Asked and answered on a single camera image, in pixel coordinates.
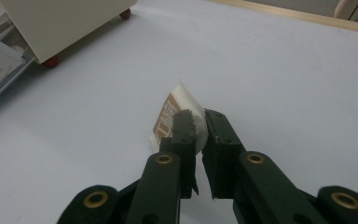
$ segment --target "red caster wheel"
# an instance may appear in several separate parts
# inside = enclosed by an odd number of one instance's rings
[[[53,68],[55,66],[57,66],[57,64],[60,62],[60,60],[58,59],[58,56],[52,56],[51,58],[47,59],[45,62],[43,62],[42,64],[48,68]]]
[[[121,19],[123,19],[124,21],[126,20],[129,20],[130,19],[130,16],[131,16],[131,10],[130,9],[127,9],[123,12],[120,13],[120,17]]]

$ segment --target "white cabinet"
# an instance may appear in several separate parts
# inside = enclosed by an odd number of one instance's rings
[[[135,5],[137,0],[0,0],[38,62]]]

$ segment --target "white table surface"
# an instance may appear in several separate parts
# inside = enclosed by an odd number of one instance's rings
[[[132,12],[0,97],[0,223],[55,223],[82,189],[138,179],[180,80],[298,188],[358,192],[358,33],[205,0]],[[197,179],[181,223],[236,223],[231,201],[211,199],[200,155]]]

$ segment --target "wooden edge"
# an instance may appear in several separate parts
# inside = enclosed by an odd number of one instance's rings
[[[294,18],[302,21],[315,22],[322,25],[333,26],[337,28],[352,30],[358,32],[358,22],[356,21],[344,21],[332,17],[325,17],[321,15],[311,14],[307,12],[295,11],[282,7],[272,7],[263,4],[247,2],[242,0],[211,0],[216,3],[232,5],[235,7],[244,7],[252,10],[267,12],[273,15],[284,16]]]

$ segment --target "white paper packet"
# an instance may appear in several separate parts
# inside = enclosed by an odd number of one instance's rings
[[[162,137],[172,137],[172,116],[184,109],[191,110],[197,128],[196,152],[199,153],[205,147],[208,129],[204,110],[181,82],[165,100],[153,128],[153,134],[149,137],[154,153],[159,151],[159,143]]]

